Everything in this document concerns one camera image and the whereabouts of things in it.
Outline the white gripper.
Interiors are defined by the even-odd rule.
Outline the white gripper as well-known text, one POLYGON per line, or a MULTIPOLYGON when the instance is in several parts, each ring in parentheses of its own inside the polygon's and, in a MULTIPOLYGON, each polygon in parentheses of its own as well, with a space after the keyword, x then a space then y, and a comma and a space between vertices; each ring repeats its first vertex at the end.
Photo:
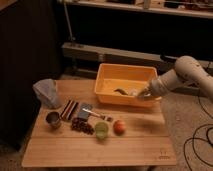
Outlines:
POLYGON ((162 84, 159 79, 153 79, 149 84, 137 95, 140 99, 152 99, 162 95, 162 84))

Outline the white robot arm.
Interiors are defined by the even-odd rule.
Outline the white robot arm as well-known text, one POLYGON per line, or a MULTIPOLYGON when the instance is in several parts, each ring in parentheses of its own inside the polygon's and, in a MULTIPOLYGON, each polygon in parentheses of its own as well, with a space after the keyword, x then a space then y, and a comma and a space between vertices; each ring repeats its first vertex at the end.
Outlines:
POLYGON ((137 97, 145 100, 154 99, 192 83, 213 102, 213 76, 207 73, 195 58, 181 56, 175 61, 173 69, 150 80, 137 97))

